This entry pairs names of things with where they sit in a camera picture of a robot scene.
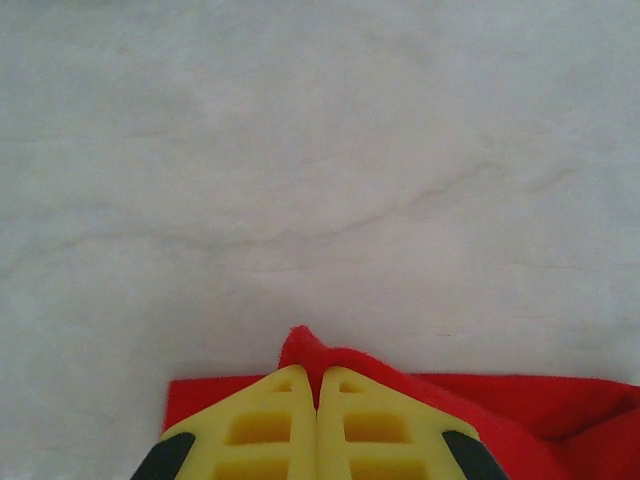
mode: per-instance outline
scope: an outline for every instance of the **red felt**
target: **red felt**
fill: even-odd
[[[317,399],[324,371],[355,370],[471,423],[512,480],[640,479],[640,387],[595,379],[414,374],[296,327],[279,367],[300,364]],[[171,382],[165,428],[261,378]]]

